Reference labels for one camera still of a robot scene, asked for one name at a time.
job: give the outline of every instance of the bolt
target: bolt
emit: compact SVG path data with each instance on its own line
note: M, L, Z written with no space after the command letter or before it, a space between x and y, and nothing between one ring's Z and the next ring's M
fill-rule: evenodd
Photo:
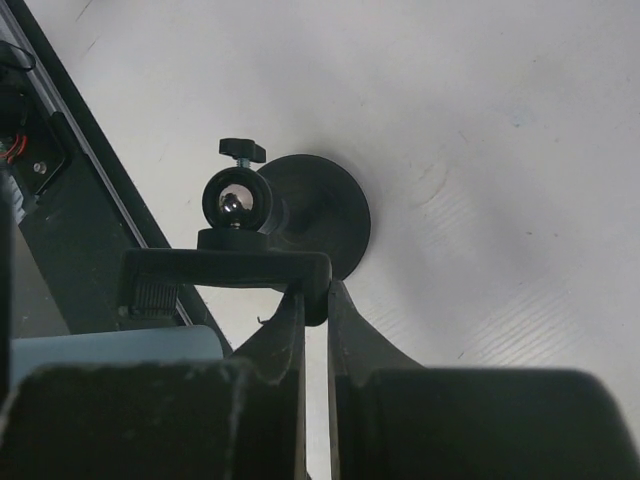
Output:
M39 173L40 175L44 175L45 173L47 173L47 164L44 162L34 163L33 171Z
M238 158L236 159L236 165L240 168L251 168L251 160L248 158Z

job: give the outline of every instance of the silver metal ball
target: silver metal ball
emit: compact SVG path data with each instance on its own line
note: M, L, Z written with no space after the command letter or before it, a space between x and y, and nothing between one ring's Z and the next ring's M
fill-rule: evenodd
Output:
M247 187L231 184L220 192L218 208L226 223L233 227L242 227L244 219L253 210L253 195Z

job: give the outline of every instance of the white table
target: white table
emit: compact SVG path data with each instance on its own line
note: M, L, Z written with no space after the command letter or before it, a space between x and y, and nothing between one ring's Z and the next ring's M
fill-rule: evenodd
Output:
M640 4L28 0L175 247L218 139L350 170L374 233L347 285L428 365L595 373L640 434ZM203 290L234 346L279 295ZM328 478L326 330L308 466Z

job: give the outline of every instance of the suction cup base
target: suction cup base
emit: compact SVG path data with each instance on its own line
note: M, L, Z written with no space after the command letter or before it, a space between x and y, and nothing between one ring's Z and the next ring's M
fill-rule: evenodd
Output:
M289 207L283 230L271 235L271 247L323 252L333 277L344 280L362 260L371 235L364 193L339 165L314 155L289 155L259 170Z

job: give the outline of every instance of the light blue object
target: light blue object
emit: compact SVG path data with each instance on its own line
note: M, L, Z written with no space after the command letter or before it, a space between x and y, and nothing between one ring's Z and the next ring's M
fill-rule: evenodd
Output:
M220 340L204 325L17 338L11 341L11 386L38 367L52 364L122 365L221 358Z

